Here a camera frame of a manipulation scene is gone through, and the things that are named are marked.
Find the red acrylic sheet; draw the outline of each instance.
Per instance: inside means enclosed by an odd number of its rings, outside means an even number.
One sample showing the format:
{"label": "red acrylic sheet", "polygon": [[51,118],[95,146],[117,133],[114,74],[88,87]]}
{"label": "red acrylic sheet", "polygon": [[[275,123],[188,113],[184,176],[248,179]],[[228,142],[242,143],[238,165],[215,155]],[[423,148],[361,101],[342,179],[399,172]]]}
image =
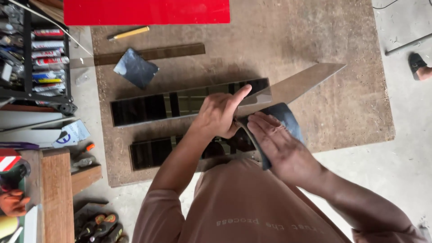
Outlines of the red acrylic sheet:
{"label": "red acrylic sheet", "polygon": [[230,23],[229,0],[64,0],[68,26]]}

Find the sandal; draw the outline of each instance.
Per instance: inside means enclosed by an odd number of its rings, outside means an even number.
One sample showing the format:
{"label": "sandal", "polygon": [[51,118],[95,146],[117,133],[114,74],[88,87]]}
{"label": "sandal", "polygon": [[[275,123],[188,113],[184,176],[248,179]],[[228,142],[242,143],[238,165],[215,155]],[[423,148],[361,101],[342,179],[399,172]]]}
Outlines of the sandal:
{"label": "sandal", "polygon": [[427,67],[426,62],[423,61],[423,58],[418,53],[411,53],[408,57],[408,63],[410,65],[414,79],[420,81],[419,76],[417,75],[417,71],[421,67]]}

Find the person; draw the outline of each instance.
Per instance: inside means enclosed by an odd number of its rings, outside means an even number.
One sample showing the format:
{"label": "person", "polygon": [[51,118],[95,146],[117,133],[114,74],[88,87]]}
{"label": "person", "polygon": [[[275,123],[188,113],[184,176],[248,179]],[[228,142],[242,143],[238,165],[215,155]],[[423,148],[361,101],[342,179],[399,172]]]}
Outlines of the person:
{"label": "person", "polygon": [[428,67],[420,54],[411,53],[408,57],[408,63],[415,80],[425,81],[432,77],[432,67]]}
{"label": "person", "polygon": [[426,242],[383,197],[322,166],[274,117],[256,112],[248,128],[272,163],[234,160],[201,173],[186,219],[179,196],[215,136],[232,137],[237,106],[250,92],[212,94],[160,166],[138,214],[133,243],[350,242],[297,187],[318,195],[352,226],[356,242]]}

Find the cable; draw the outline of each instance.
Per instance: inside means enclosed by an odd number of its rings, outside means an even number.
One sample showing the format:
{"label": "cable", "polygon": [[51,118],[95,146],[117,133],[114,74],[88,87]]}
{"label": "cable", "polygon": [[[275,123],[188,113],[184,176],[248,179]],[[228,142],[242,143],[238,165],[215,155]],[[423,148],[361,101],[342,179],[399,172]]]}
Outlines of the cable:
{"label": "cable", "polygon": [[385,7],[382,7],[382,8],[376,8],[376,7],[373,7],[374,9],[385,9],[386,7],[388,7],[388,6],[390,6],[391,4],[394,4],[395,2],[397,2],[397,1],[399,1],[399,0],[395,0],[394,2],[392,2],[392,3],[390,3],[389,5],[387,5],[387,6],[385,6]]}
{"label": "cable", "polygon": [[387,5],[387,6],[385,6],[385,7],[382,7],[382,8],[376,8],[376,7],[372,7],[372,8],[374,8],[374,9],[385,9],[386,7],[388,7],[388,6],[390,6],[391,4],[394,4],[395,2],[397,2],[397,1],[399,1],[399,0],[395,0],[394,2],[392,2],[392,3],[390,3],[389,5]]}
{"label": "cable", "polygon": [[69,34],[69,32],[68,31],[66,31],[65,29],[63,29],[59,24],[57,24],[56,22],[54,22],[53,20],[51,20],[51,19],[49,19],[49,18],[47,18],[47,17],[45,17],[45,16],[43,16],[42,14],[40,14],[40,13],[38,13],[38,12],[36,12],[36,11],[34,11],[34,10],[32,10],[31,8],[29,8],[29,7],[26,7],[26,6],[24,6],[24,5],[22,5],[22,4],[20,4],[20,3],[18,3],[17,1],[15,1],[15,0],[9,0],[11,3],[13,3],[13,4],[16,4],[16,5],[18,5],[18,6],[20,6],[20,7],[22,7],[23,9],[25,9],[25,10],[27,10],[27,11],[30,11],[30,12],[32,12],[32,13],[34,13],[35,15],[37,15],[37,16],[39,16],[39,17],[41,17],[41,18],[43,18],[43,19],[46,19],[46,20],[48,20],[49,22],[51,22],[51,23],[53,23],[53,24],[55,24],[57,27],[59,27],[61,30],[63,30],[63,32],[67,35],[67,36],[69,36],[73,41],[75,41],[83,50],[85,50],[90,56],[93,56],[93,54],[91,54],[87,49],[85,49],[74,37],[72,37],[70,34]]}

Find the brown t-shirt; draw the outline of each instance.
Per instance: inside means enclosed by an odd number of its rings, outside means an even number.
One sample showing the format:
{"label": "brown t-shirt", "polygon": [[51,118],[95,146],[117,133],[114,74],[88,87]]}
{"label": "brown t-shirt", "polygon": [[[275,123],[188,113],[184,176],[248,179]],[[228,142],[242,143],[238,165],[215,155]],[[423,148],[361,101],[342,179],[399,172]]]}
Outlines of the brown t-shirt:
{"label": "brown t-shirt", "polygon": [[[356,242],[425,242],[416,228],[404,233],[354,232]],[[174,191],[149,192],[133,243],[292,242],[350,240],[301,191],[252,160],[233,160],[202,173],[186,220]]]}

